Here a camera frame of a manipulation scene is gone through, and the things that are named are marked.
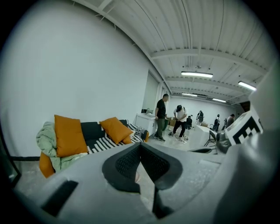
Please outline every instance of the black bag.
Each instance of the black bag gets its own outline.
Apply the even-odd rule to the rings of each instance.
[[[199,122],[202,123],[202,121],[203,121],[203,113],[202,112],[200,112],[198,120],[199,120]]]

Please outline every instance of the white desk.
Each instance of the white desk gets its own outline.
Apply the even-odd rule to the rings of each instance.
[[[191,149],[197,149],[204,147],[205,143],[209,139],[209,128],[203,126],[196,126],[192,134],[189,136],[189,146]]]

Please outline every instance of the black pants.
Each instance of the black pants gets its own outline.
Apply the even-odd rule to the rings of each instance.
[[[182,131],[181,131],[179,137],[183,137],[183,134],[185,133],[185,129],[186,129],[186,122],[176,121],[174,129],[173,129],[173,133],[174,134],[176,133],[176,131],[180,127],[180,125],[182,125]]]

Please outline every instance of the chair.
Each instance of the chair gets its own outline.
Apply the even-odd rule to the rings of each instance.
[[[207,146],[209,143],[214,143],[214,145],[210,146],[210,147],[215,147],[214,149],[216,149],[216,136],[214,135],[214,133],[212,131],[209,131],[209,139],[208,141],[205,143],[204,146]]]

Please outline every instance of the ceiling light fixture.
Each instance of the ceiling light fixture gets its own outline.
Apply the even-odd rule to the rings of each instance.
[[[181,75],[198,76],[198,77],[205,77],[205,78],[212,78],[213,77],[213,74],[201,73],[201,72],[181,72]]]
[[[245,82],[238,82],[238,85],[241,85],[241,86],[243,86],[243,87],[246,87],[246,88],[248,88],[248,89],[251,89],[251,90],[253,90],[253,91],[256,91],[257,89],[256,89],[256,87],[253,87],[253,86],[251,86],[251,85],[249,85],[249,84],[247,84],[247,83],[245,83]]]
[[[189,94],[189,93],[182,93],[182,95],[185,95],[185,96],[197,96],[197,95]]]
[[[214,100],[214,101],[218,101],[218,102],[222,102],[222,103],[226,103],[226,101],[225,101],[225,100],[219,100],[219,99],[215,99],[215,98],[213,98],[212,100]]]

